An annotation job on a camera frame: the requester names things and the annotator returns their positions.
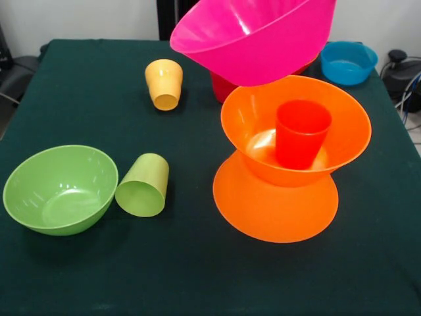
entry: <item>yellow cup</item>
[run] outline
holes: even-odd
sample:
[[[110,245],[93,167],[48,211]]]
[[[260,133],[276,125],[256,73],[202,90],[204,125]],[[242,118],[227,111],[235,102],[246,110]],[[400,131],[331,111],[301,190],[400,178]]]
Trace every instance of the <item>yellow cup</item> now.
[[[145,78],[158,110],[169,111],[177,106],[183,82],[183,70],[178,63],[170,59],[153,61],[145,69]]]

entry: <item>green cup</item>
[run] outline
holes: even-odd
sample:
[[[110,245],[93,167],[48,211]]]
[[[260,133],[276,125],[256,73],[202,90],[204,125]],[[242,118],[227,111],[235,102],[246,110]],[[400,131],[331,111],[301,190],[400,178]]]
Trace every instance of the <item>green cup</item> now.
[[[119,206],[139,217],[158,215],[165,206],[170,167],[156,153],[141,155],[127,172],[116,190]]]

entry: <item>table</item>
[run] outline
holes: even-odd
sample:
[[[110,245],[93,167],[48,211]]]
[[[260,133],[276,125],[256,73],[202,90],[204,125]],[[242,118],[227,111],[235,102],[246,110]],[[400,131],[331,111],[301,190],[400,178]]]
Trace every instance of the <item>table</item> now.
[[[168,113],[153,108],[143,77],[160,58],[184,69]],[[306,75],[321,78],[319,63]],[[375,72],[346,90],[373,136],[333,174],[336,218],[310,240],[270,244],[231,227],[213,202],[234,148],[204,68],[167,42],[52,41],[0,142],[1,189],[32,154],[85,144],[108,153],[120,179],[142,153],[165,157],[166,207],[139,219],[113,202],[91,229],[58,238],[1,206],[0,315],[421,314],[421,160]]]

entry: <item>cup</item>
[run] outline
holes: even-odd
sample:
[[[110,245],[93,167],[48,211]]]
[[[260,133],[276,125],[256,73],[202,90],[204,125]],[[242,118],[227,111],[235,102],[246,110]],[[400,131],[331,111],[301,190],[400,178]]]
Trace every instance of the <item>cup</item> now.
[[[115,193],[117,203],[135,216],[158,215],[165,206],[169,171],[168,163],[160,155],[141,155],[118,185]]]
[[[146,67],[145,78],[153,105],[161,111],[173,110],[182,92],[181,66],[170,59],[158,59]]]
[[[210,78],[215,98],[221,103],[238,87],[212,71],[210,71]]]
[[[322,105],[294,100],[276,111],[276,159],[288,169],[308,169],[316,158],[329,127],[330,112]]]

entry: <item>green bowl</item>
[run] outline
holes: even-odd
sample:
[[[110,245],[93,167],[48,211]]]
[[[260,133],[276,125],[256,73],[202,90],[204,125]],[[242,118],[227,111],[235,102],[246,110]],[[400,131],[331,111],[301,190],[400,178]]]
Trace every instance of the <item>green bowl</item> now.
[[[83,232],[108,209],[118,171],[102,151],[66,145],[41,151],[9,176],[3,203],[18,223],[47,235]]]

